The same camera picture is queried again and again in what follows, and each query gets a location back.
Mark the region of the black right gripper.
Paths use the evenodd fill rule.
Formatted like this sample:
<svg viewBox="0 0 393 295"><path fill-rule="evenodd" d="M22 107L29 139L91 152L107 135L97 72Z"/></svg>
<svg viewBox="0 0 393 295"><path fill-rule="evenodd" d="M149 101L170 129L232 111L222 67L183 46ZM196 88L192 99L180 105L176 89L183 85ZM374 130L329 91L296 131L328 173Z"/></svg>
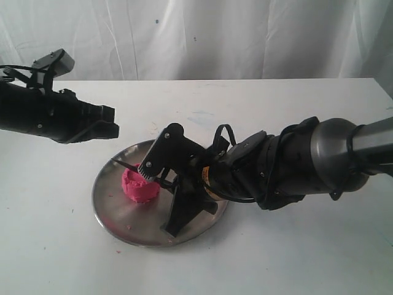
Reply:
<svg viewBox="0 0 393 295"><path fill-rule="evenodd" d="M161 228L177 237L203 210L214 214L219 200L260 204L260 173L255 159L192 159L187 174L174 179L169 218Z"/></svg>

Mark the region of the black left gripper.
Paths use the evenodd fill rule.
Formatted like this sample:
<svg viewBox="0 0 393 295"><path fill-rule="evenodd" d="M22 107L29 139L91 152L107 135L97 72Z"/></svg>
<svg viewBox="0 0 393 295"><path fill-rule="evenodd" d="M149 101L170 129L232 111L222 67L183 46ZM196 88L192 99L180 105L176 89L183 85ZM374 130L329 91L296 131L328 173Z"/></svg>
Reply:
<svg viewBox="0 0 393 295"><path fill-rule="evenodd" d="M115 109L94 105L76 98L67 89L43 94L29 90L27 134L49 138L58 143L81 143L119 137ZM85 122L95 122L85 127Z"/></svg>

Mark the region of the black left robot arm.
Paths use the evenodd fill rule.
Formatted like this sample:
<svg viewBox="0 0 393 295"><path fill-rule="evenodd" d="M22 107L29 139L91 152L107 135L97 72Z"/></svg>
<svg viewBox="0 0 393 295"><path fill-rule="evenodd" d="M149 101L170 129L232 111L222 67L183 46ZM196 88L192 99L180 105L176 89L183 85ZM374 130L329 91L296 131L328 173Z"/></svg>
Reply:
<svg viewBox="0 0 393 295"><path fill-rule="evenodd" d="M119 137L115 109L77 99L68 89L44 94L1 82L1 129L49 138L60 144Z"/></svg>

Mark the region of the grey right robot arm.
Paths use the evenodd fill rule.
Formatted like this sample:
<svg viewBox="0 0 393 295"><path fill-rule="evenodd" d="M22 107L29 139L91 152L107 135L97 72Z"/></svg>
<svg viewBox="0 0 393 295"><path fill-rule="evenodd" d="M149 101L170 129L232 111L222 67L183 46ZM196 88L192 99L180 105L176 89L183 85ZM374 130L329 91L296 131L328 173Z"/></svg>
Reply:
<svg viewBox="0 0 393 295"><path fill-rule="evenodd" d="M179 124L171 124L157 142L163 168L176 173L164 226L172 236L201 211L215 213L219 200L256 203L273 211L311 194L338 200L359 190L371 175L392 174L390 118L356 125L310 117L278 135L260 131L240 143L223 124L207 148L186 138Z"/></svg>

